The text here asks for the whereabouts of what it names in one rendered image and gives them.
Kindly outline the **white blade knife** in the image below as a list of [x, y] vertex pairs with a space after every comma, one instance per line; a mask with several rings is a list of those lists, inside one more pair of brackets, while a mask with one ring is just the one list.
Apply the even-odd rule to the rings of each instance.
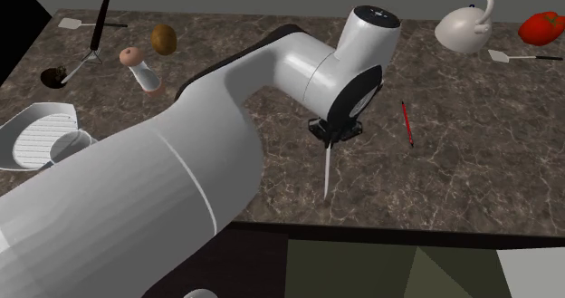
[[327, 148], [325, 149], [325, 166], [324, 166], [324, 189], [323, 189], [323, 199], [325, 200], [328, 192], [329, 192], [329, 185], [330, 185], [330, 155], [331, 155], [331, 148], [332, 144], [328, 143]]

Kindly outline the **red pen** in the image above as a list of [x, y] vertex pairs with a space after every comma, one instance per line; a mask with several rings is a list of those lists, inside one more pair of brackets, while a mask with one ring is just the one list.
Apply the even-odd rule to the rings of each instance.
[[405, 124], [406, 124], [406, 128], [407, 128], [408, 141], [409, 141], [410, 146], [412, 148], [414, 148], [415, 143], [414, 143], [412, 131], [411, 131], [411, 128], [410, 128], [409, 119], [408, 119], [408, 116], [407, 116], [407, 107], [406, 107], [406, 104], [404, 103], [404, 101], [401, 101], [401, 105], [402, 105]]

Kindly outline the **brown potato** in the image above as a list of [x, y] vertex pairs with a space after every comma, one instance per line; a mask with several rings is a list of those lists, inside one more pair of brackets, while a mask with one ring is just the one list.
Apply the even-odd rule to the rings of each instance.
[[150, 41], [155, 52], [160, 55], [170, 55], [177, 49], [177, 34], [167, 24], [157, 24], [150, 35]]

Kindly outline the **pink capped white shaker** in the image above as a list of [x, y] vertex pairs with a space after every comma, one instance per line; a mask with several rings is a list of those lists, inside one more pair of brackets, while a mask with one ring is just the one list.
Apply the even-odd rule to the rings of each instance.
[[120, 52], [120, 62], [129, 68], [142, 90], [149, 96], [158, 96], [165, 90], [161, 79], [145, 63], [145, 54], [138, 47]]

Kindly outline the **red bell pepper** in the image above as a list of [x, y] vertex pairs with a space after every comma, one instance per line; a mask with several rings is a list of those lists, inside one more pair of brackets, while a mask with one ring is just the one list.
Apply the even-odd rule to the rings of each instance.
[[565, 16], [555, 12], [532, 15], [518, 30], [524, 43], [543, 46], [556, 40], [565, 31]]

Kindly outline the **white cup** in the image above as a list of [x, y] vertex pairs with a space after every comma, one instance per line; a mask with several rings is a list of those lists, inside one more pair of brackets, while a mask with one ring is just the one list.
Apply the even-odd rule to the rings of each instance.
[[49, 152], [50, 161], [53, 164], [59, 163], [97, 142], [98, 141], [85, 130], [67, 132], [52, 144]]

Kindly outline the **dark round bowl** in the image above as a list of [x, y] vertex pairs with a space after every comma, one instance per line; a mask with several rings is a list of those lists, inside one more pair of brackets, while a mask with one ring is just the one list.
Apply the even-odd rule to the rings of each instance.
[[61, 89], [66, 83], [63, 80], [67, 77], [66, 68], [59, 66], [48, 68], [41, 73], [40, 79], [44, 86], [50, 89]]

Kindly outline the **white dish rack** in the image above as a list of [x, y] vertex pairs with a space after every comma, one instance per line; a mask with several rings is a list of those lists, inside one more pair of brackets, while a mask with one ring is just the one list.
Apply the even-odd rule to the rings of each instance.
[[67, 132], [82, 130], [70, 103], [36, 102], [0, 126], [0, 169], [35, 171], [54, 165], [52, 144]]

